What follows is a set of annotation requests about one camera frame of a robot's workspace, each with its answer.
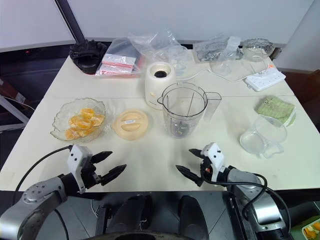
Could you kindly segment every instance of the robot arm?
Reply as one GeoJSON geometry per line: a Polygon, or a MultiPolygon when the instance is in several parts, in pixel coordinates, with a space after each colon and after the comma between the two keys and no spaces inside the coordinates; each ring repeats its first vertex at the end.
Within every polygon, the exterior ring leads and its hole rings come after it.
{"type": "MultiPolygon", "coordinates": [[[[212,142],[203,150],[190,149],[191,153],[202,159],[200,163],[201,177],[192,173],[188,168],[177,165],[176,168],[187,178],[194,181],[199,187],[204,181],[222,185],[232,192],[243,208],[254,199],[262,190],[259,186],[236,184],[247,182],[261,185],[260,179],[251,172],[240,171],[232,166],[224,166],[224,155],[219,146],[212,142]]],[[[289,239],[285,221],[272,197],[264,192],[247,211],[247,220],[259,240],[289,239]]]]}
{"type": "Polygon", "coordinates": [[[38,182],[29,187],[21,199],[0,217],[0,238],[9,240],[36,239],[47,216],[65,202],[69,195],[94,185],[111,182],[126,168],[117,166],[104,176],[95,173],[94,164],[107,158],[111,151],[96,155],[85,146],[74,145],[67,163],[71,173],[59,175],[46,181],[38,182]]]}

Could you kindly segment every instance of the label on lid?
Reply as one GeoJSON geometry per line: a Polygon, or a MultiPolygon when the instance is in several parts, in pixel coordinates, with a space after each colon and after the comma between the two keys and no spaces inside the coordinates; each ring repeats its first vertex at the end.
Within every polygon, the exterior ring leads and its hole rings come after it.
{"type": "Polygon", "coordinates": [[[133,124],[135,123],[136,120],[127,120],[127,121],[124,121],[125,124],[133,124]]]}

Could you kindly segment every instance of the plastic lid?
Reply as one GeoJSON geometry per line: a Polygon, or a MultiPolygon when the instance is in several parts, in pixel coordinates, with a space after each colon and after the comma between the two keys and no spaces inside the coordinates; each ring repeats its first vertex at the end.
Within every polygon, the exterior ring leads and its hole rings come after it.
{"type": "Polygon", "coordinates": [[[121,113],[112,128],[119,137],[126,140],[140,138],[148,128],[147,115],[138,109],[129,109],[121,113]]]}
{"type": "Polygon", "coordinates": [[[238,36],[230,36],[226,45],[226,49],[230,51],[236,51],[240,45],[241,38],[238,36]]]}

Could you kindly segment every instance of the glass bowl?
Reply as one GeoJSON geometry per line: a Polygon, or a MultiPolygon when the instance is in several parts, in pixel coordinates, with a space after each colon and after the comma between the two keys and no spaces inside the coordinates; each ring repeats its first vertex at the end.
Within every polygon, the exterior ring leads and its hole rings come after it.
{"type": "Polygon", "coordinates": [[[260,62],[269,57],[275,48],[275,45],[267,39],[253,38],[243,42],[242,52],[250,61],[260,62]]]}
{"type": "Polygon", "coordinates": [[[56,139],[67,141],[72,144],[77,143],[87,143],[99,136],[99,134],[104,130],[107,123],[106,107],[102,101],[97,101],[92,98],[76,99],[72,102],[64,104],[60,111],[54,118],[52,126],[53,131],[50,132],[52,136],[56,139]],[[101,125],[97,126],[96,129],[87,136],[79,137],[73,140],[68,140],[66,138],[66,130],[70,128],[69,119],[73,116],[79,115],[81,109],[91,108],[94,110],[95,114],[104,115],[104,121],[101,125]]]}

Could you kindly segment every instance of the metal pole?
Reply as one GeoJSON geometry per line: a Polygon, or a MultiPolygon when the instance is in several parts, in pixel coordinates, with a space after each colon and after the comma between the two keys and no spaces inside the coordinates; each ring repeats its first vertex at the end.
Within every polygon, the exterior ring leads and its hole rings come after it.
{"type": "Polygon", "coordinates": [[[21,113],[15,106],[13,106],[1,95],[0,95],[0,105],[5,109],[7,109],[11,114],[13,114],[17,119],[19,119],[24,124],[28,123],[29,118],[27,118],[23,113],[21,113]]]}
{"type": "Polygon", "coordinates": [[[85,37],[77,23],[74,13],[72,12],[67,0],[54,0],[58,7],[67,27],[69,28],[74,40],[78,43],[84,43],[85,37]]]}

